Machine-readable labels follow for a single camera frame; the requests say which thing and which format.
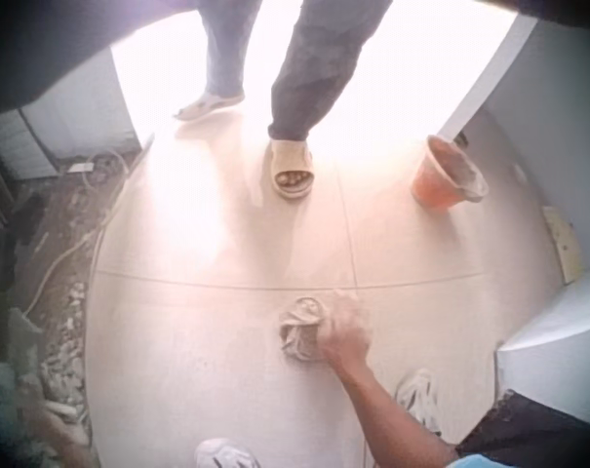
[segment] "person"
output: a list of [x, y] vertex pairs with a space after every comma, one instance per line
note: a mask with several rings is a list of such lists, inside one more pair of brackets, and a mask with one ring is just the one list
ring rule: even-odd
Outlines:
[[[261, 0], [205, 0], [198, 11], [208, 35], [208, 77], [199, 99], [176, 117], [192, 121], [245, 98], [245, 55]], [[304, 0], [271, 94], [268, 128], [271, 181], [295, 199], [312, 189], [314, 170], [306, 139], [331, 110], [392, 0]]]
[[[460, 458], [444, 442], [437, 420], [437, 390], [428, 370], [409, 374], [394, 398], [367, 364], [371, 337], [357, 299], [333, 296], [331, 313], [318, 330], [318, 347], [348, 394], [374, 461], [380, 468], [503, 467], [479, 454]], [[259, 468], [252, 453], [226, 439], [203, 442], [195, 452], [197, 468]]]

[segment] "cable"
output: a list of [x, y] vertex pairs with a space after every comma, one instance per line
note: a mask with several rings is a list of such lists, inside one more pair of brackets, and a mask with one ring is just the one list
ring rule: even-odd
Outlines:
[[[149, 136], [149, 138], [147, 139], [147, 142], [145, 143], [144, 148], [141, 150], [141, 152], [138, 154], [137, 158], [135, 159], [135, 161], [132, 164], [132, 169], [130, 169], [128, 167], [128, 164], [126, 163], [126, 161], [123, 159], [123, 157], [116, 152], [114, 149], [111, 148], [106, 148], [105, 151], [107, 151], [108, 153], [112, 154], [113, 156], [117, 157], [119, 159], [119, 161], [121, 161], [122, 167], [124, 169], [124, 177], [123, 180], [120, 184], [120, 191], [119, 191], [119, 195], [116, 197], [116, 200], [110, 200], [109, 206], [112, 206], [114, 204], [117, 204], [118, 206], [118, 202], [119, 200], [121, 200], [121, 198], [123, 197], [123, 195], [125, 194], [125, 188], [126, 188], [126, 182], [128, 181], [128, 179], [130, 178], [130, 173], [133, 169], [136, 168], [136, 166], [138, 165], [138, 163], [140, 161], [142, 161], [143, 157], [145, 156], [145, 154], [147, 153], [147, 151], [149, 150], [149, 148], [151, 147], [151, 144], [153, 143], [154, 140], [154, 134], [151, 134]], [[99, 156], [101, 153], [98, 154], [93, 154], [91, 156], [89, 156], [89, 158], [87, 158], [87, 163], [90, 163], [96, 156]], [[85, 177], [85, 173], [82, 173], [82, 181], [84, 182], [85, 186], [93, 191], [93, 192], [98, 192], [88, 181], [87, 178]], [[117, 189], [115, 189], [113, 191], [113, 195], [111, 198], [115, 197], [115, 193], [117, 193]], [[32, 300], [30, 301], [30, 304], [28, 305], [28, 307], [23, 311], [23, 315], [24, 317], [27, 317], [28, 314], [32, 311], [32, 309], [34, 309], [34, 307], [37, 305], [37, 303], [39, 302], [39, 299], [41, 298], [41, 294], [43, 293], [43, 290], [45, 288], [45, 285], [48, 283], [48, 280], [50, 279], [50, 277], [52, 276], [52, 273], [54, 273], [54, 270], [59, 266], [59, 264], [65, 260], [68, 256], [72, 255], [73, 253], [75, 253], [76, 251], [78, 251], [82, 246], [84, 246], [87, 242], [89, 242], [89, 240], [96, 235], [98, 232], [101, 231], [101, 229], [103, 229], [106, 225], [108, 225], [108, 223], [115, 217], [115, 215], [117, 214], [118, 209], [117, 210], [108, 210], [107, 215], [104, 217], [104, 219], [101, 221], [101, 223], [99, 224], [99, 226], [97, 226], [95, 229], [93, 229], [92, 231], [86, 233], [85, 235], [82, 236], [82, 238], [73, 246], [71, 246], [69, 249], [67, 249], [66, 251], [64, 251], [63, 253], [61, 253], [59, 256], [57, 256], [57, 258], [52, 262], [52, 264], [48, 267], [48, 269], [45, 272], [45, 275], [43, 275], [43, 280], [41, 280], [41, 283], [39, 284], [39, 288], [37, 289], [37, 292], [35, 293], [35, 295], [32, 297]]]

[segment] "plastic bucket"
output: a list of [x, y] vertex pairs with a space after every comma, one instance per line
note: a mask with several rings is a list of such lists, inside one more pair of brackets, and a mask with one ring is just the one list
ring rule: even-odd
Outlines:
[[443, 210], [464, 200], [480, 202], [490, 191], [481, 171], [456, 144], [429, 136], [423, 152], [412, 182], [420, 205]]

